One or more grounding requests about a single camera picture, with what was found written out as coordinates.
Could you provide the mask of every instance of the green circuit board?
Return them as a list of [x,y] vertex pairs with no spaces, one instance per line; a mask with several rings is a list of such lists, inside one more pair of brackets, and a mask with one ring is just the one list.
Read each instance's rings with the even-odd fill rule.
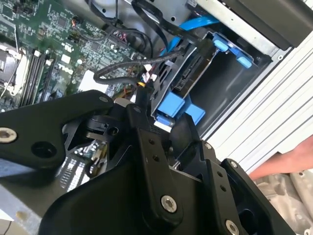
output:
[[[58,0],[2,0],[0,2],[0,35],[15,42],[16,33],[20,47],[44,58],[39,78],[36,79],[33,103],[62,97],[79,91],[86,71],[96,71],[107,65],[141,59],[143,56],[119,38],[82,21],[76,28],[75,15]],[[94,42],[81,37],[103,38]],[[111,72],[107,79],[134,76],[140,67],[123,68]],[[113,96],[125,84],[111,85],[106,94]]]

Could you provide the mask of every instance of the black metal arm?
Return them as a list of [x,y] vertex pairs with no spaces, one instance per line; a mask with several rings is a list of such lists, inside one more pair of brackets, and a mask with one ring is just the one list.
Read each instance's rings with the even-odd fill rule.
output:
[[216,159],[190,116],[164,140],[146,112],[145,102],[123,107],[89,91],[0,114],[0,178],[16,184],[44,187],[66,154],[108,142],[106,173],[57,199],[39,235],[294,234],[236,162]]

